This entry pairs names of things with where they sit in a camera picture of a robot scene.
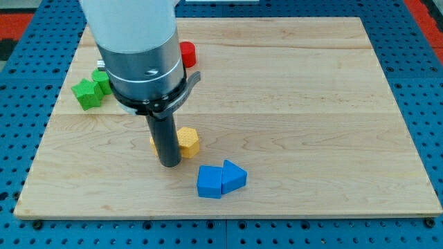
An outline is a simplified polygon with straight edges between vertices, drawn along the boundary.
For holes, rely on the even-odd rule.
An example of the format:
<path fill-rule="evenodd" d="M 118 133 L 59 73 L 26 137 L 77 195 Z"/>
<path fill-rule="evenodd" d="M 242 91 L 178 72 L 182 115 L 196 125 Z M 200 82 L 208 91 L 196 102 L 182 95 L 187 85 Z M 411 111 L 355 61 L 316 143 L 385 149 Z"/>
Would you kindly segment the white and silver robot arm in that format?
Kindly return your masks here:
<path fill-rule="evenodd" d="M 177 0 L 80 0 L 115 93 L 156 100 L 175 90 L 185 71 Z"/>

